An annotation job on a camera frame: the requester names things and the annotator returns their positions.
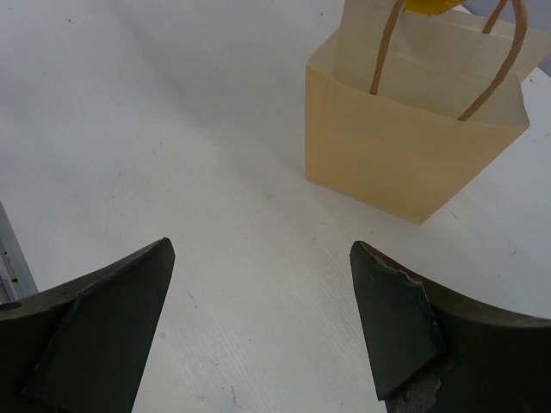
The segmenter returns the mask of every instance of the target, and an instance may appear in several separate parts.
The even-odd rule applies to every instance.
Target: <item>tabletop surface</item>
[[[40,290],[169,237],[134,412],[384,412],[349,251],[551,317],[551,79],[531,128],[417,227],[303,174],[335,0],[6,0],[0,197]]]

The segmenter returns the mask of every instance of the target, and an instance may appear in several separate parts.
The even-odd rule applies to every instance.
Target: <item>scuffed white surface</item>
[[[348,253],[551,317],[551,80],[531,129],[418,228],[303,178],[334,0],[5,0],[0,197],[40,289],[170,237],[134,411],[380,412]]]

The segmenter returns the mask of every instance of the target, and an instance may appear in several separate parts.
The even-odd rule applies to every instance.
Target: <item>bag handle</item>
[[[483,33],[488,34],[492,31],[492,28],[499,18],[499,15],[508,0],[501,0],[498,7],[490,16],[488,23],[484,27]],[[528,12],[526,11],[526,3],[524,0],[511,0],[513,3],[513,9],[515,10],[515,17],[517,19],[517,26],[515,27],[515,35],[513,37],[513,44],[505,58],[505,61],[499,68],[498,74],[492,80],[490,85],[480,94],[478,98],[467,108],[463,114],[457,118],[461,122],[465,122],[471,118],[480,107],[486,103],[486,101],[493,95],[493,92],[496,91],[498,86],[505,80],[511,68],[517,61],[518,54],[520,53],[524,38],[526,37],[526,32],[528,31]],[[390,12],[390,16],[387,20],[387,25],[385,26],[382,32],[381,44],[379,46],[379,54],[377,55],[377,63],[375,65],[375,73],[373,75],[373,82],[371,83],[371,88],[369,93],[371,95],[377,95],[379,92],[379,84],[381,83],[381,73],[385,65],[385,60],[387,59],[388,47],[390,45],[390,38],[393,34],[394,28],[396,27],[396,22],[398,21],[399,13],[404,8],[406,0],[396,0],[396,3],[393,6],[393,9]]]

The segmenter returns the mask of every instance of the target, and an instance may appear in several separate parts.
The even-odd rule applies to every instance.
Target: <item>yellow object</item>
[[[420,15],[440,15],[467,0],[406,0],[406,11]]]

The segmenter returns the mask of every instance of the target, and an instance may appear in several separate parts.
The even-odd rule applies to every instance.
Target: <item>paper bag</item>
[[[551,36],[529,34],[537,46],[521,51],[527,30],[522,0],[513,2],[516,28],[499,23],[501,32],[492,35],[464,16],[401,13],[403,3],[347,0],[345,14],[353,14],[352,5],[367,4],[364,24],[380,32],[369,38],[372,27],[352,25],[362,27],[363,42],[354,40],[344,15],[339,30],[309,60],[306,177],[421,224],[529,127],[517,74],[545,57],[544,40],[549,49]],[[399,24],[402,19],[406,24]],[[444,41],[447,33],[453,35]],[[502,50],[496,61],[492,49],[505,41],[509,52]],[[423,42],[433,50],[424,50]],[[472,44],[495,59],[480,56],[477,64],[471,59],[476,53],[465,46]],[[361,45],[364,54],[350,45]]]

